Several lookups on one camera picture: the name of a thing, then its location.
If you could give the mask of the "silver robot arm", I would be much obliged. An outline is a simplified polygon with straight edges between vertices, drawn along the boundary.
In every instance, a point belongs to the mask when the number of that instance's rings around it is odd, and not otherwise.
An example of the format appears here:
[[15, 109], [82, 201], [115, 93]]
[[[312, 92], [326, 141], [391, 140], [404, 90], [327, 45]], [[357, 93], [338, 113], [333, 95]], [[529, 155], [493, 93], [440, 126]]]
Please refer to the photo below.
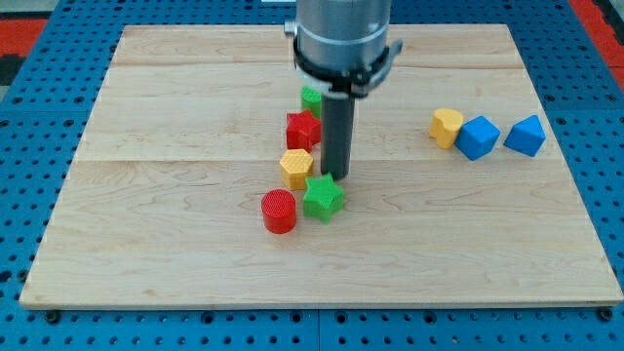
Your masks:
[[403, 41], [387, 42], [390, 0], [299, 0], [284, 24], [303, 83], [321, 95], [321, 173], [347, 177], [358, 99], [389, 75]]

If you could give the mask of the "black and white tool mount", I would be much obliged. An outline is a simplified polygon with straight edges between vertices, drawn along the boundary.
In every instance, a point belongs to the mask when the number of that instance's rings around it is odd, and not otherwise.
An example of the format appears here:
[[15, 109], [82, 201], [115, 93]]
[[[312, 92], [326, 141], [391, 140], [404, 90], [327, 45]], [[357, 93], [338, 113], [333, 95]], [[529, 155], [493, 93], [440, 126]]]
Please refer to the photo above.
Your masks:
[[381, 55], [372, 63], [355, 68], [332, 70], [317, 65], [304, 56], [293, 43], [293, 63], [299, 77], [321, 95], [331, 98], [366, 98], [381, 85], [389, 75], [394, 59], [403, 49], [404, 41], [398, 39], [385, 46]]

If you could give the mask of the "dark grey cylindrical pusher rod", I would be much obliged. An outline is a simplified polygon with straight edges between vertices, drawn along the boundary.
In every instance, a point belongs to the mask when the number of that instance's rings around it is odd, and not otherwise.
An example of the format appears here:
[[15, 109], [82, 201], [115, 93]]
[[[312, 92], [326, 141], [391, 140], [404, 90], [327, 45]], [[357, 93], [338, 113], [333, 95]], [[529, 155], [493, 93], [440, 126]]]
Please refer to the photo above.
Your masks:
[[321, 172], [334, 180], [349, 173], [355, 100], [322, 96]]

